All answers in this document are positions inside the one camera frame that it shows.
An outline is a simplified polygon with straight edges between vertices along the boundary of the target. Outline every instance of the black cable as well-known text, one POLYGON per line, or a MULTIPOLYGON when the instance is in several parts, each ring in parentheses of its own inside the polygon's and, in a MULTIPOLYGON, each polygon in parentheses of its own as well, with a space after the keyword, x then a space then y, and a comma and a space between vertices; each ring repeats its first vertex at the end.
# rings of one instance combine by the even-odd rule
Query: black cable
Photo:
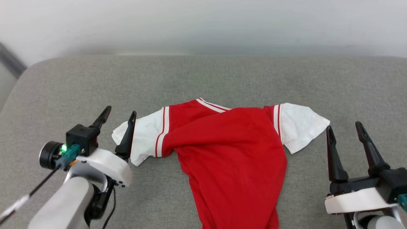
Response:
POLYGON ((46 176, 46 178, 44 178, 44 179, 41 181, 41 183, 39 183, 39 184, 30 192, 30 194, 29 194, 30 197, 31 197, 32 195, 34 195, 34 193, 36 193, 36 191, 38 191, 38 189, 41 188, 41 186, 42 186, 52 175, 54 175, 54 173, 55 173, 56 171, 58 171, 59 167, 61 167, 60 164, 57 165, 57 166, 52 170, 52 172, 51 172, 50 174, 48 174, 48 176, 46 176))
POLYGON ((113 215, 114 210, 116 209, 116 190, 113 187, 113 209, 111 211, 111 213, 109 214, 109 216, 107 217, 105 224, 103 225, 102 229, 105 229, 107 226, 107 223, 110 220, 110 217, 113 215))
POLYGON ((34 193, 36 193, 38 191, 39 188, 41 188, 41 186, 52 176, 54 175, 54 173, 56 171, 58 171, 59 167, 61 167, 61 165, 58 165, 57 167, 55 167, 51 173, 49 173, 29 194, 28 197, 25 195, 23 196, 21 199, 17 200, 12 206, 10 206, 5 212, 8 211, 7 215, 2 215, 2 217, 0 218, 0 225, 2 225, 8 218, 10 218, 12 215, 14 215, 14 213, 21 208, 22 205, 24 205, 26 203, 26 201, 32 197, 32 195, 34 195, 34 193))

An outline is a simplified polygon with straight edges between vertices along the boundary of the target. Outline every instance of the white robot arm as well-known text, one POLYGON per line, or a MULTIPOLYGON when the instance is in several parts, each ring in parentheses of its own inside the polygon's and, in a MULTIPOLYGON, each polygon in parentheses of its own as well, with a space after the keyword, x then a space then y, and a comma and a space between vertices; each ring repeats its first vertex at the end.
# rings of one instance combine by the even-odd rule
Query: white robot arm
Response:
POLYGON ((108 106, 89 127, 79 124, 68 131, 66 145, 50 141, 43 147, 39 155, 40 165, 53 171, 29 195, 24 196, 1 215, 0 225, 59 168, 68 171, 64 183, 37 212, 28 228, 89 229, 91 220, 103 216, 112 192, 116 202, 114 187, 127 187, 131 184, 132 172, 128 159, 136 121, 136 112, 133 111, 126 134, 116 147, 115 153, 100 149, 97 136, 110 111, 111 107, 108 106), (95 183, 102 185, 101 190, 95 183))
POLYGON ((330 194, 326 197, 328 214, 343 214, 348 229, 405 229, 398 205, 407 210, 407 170, 391 169, 383 160, 362 123, 356 122, 359 140, 368 159, 369 176, 349 179, 336 150, 331 126, 326 129, 330 194), (361 212, 382 211, 359 219, 361 212))

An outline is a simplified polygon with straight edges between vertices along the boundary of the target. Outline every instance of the gray fabric surface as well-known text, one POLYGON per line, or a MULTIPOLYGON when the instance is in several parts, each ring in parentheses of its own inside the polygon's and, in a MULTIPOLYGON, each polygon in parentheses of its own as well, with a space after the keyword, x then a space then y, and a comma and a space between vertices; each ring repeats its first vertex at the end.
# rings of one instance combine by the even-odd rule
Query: gray fabric surface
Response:
MULTIPOLYGON (((21 76, 0 113, 0 206, 12 204, 49 173, 38 163, 46 142, 63 142, 66 131, 91 124, 107 105, 113 109, 99 144, 111 151, 112 130, 133 109, 142 117, 202 97, 231 108, 284 102, 311 107, 331 120, 350 177, 367 175, 354 127, 359 120, 383 158, 392 167, 406 167, 406 87, 407 59, 391 57, 84 56, 41 62, 21 76)), ((277 206, 280 228, 345 228, 343 216, 325 212, 325 135, 295 155, 286 154, 288 169, 277 206)), ((131 168, 133 184, 117 190, 108 228, 201 228, 176 153, 131 168)), ((27 227, 64 175, 57 172, 3 228, 27 227)), ((101 228, 107 215, 91 227, 101 228)))

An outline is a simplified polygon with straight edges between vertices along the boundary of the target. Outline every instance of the red t-shirt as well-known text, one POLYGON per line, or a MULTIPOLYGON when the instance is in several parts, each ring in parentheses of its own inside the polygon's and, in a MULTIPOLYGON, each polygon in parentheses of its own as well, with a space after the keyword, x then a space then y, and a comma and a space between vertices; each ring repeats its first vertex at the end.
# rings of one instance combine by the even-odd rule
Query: red t-shirt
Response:
MULTIPOLYGON (((310 108, 290 103, 229 109, 196 99, 138 119, 131 161, 140 165, 175 150, 204 229, 278 228, 283 144, 295 153, 328 125, 310 108)), ((114 130, 116 143, 126 128, 114 130)))

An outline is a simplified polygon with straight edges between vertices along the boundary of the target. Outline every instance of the red stripe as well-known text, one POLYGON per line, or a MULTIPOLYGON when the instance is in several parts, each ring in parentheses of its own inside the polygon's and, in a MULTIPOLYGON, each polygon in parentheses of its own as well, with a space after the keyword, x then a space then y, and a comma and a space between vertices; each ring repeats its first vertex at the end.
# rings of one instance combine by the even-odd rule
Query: red stripe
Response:
POLYGON ((278 105, 277 122, 278 122, 278 135, 279 135, 280 138, 281 138, 281 135, 280 135, 280 105, 278 105))
POLYGON ((216 106, 216 105, 210 104, 210 103, 208 103, 207 101, 204 101, 204 100, 203 100, 203 99, 201 99, 201 98, 199 98, 199 99, 200 99, 201 101, 203 101, 204 103, 206 103, 206 104, 210 105, 210 106, 213 106, 213 107, 216 107, 216 108, 218 108, 218 109, 221 109, 221 110, 227 111, 227 109, 225 109, 225 108, 218 107, 218 106, 216 106))
POLYGON ((158 139, 164 133, 164 126, 165 126, 165 107, 164 107, 164 112, 162 115, 162 132, 161 132, 161 134, 158 135, 157 140, 155 141, 155 157, 157 157, 158 139))

